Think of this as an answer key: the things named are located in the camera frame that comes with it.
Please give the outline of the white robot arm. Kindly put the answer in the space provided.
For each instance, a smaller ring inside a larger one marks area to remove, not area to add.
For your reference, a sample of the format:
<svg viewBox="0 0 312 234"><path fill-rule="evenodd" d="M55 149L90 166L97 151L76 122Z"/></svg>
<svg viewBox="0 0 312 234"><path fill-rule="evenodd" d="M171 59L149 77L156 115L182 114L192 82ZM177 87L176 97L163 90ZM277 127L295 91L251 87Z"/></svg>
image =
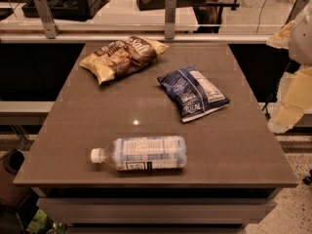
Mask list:
<svg viewBox="0 0 312 234"><path fill-rule="evenodd" d="M284 74L279 82L278 102L268 128L282 134L290 130L312 108L312 4L301 12L266 44L276 49L287 49L289 58L299 64L294 74Z"/></svg>

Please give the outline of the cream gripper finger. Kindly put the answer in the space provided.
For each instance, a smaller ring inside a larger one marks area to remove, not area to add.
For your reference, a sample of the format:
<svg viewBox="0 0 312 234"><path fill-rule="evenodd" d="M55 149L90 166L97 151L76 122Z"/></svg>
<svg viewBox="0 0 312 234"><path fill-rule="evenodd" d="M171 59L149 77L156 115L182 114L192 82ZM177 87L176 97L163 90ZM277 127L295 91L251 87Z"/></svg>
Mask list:
<svg viewBox="0 0 312 234"><path fill-rule="evenodd" d="M293 20L285 24L277 33L270 36L266 45L276 49L287 49L289 47L290 33Z"/></svg>
<svg viewBox="0 0 312 234"><path fill-rule="evenodd" d="M294 74L285 72L279 82L277 99L268 128L275 134L283 134L312 108L312 67L302 65Z"/></svg>

